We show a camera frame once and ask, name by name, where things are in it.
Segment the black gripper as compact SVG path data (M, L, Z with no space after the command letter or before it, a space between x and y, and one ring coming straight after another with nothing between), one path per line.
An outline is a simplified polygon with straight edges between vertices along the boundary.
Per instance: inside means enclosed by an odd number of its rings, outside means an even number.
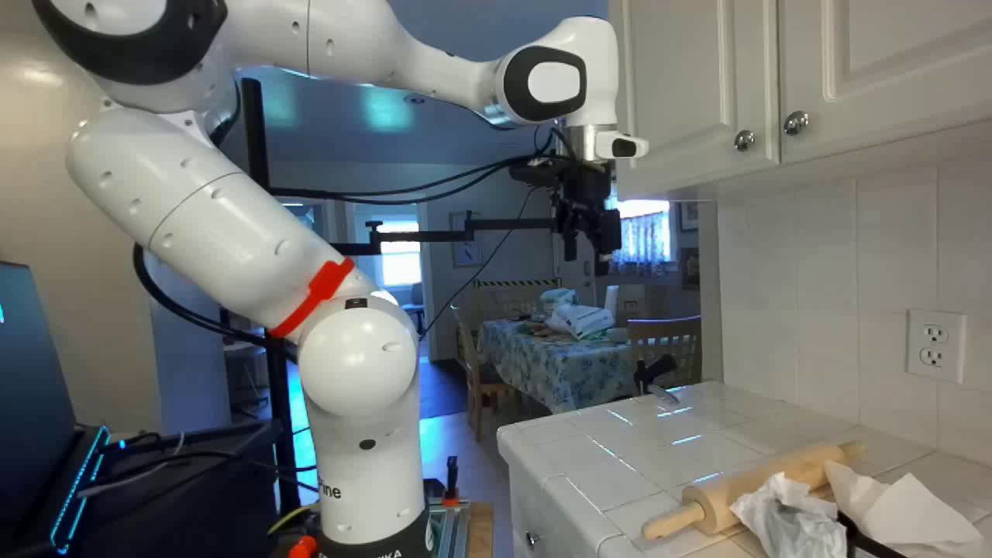
M575 257L575 237L595 252L595 273L604 276L621 247L621 214L607 209L609 173L597 168L567 168L557 173L556 229L564 238L564 257Z

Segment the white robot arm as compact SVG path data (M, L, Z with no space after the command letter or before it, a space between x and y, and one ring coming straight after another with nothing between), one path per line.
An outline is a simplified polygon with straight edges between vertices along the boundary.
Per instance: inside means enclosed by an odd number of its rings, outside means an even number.
M51 43L102 91L68 173L140 247L296 354L320 469L320 558L430 558L418 438L418 342L375 289L211 135L239 106L236 74L397 86L488 125L557 120L604 173L649 144L616 128L609 21L569 15L476 61L418 42L386 0L31 0Z

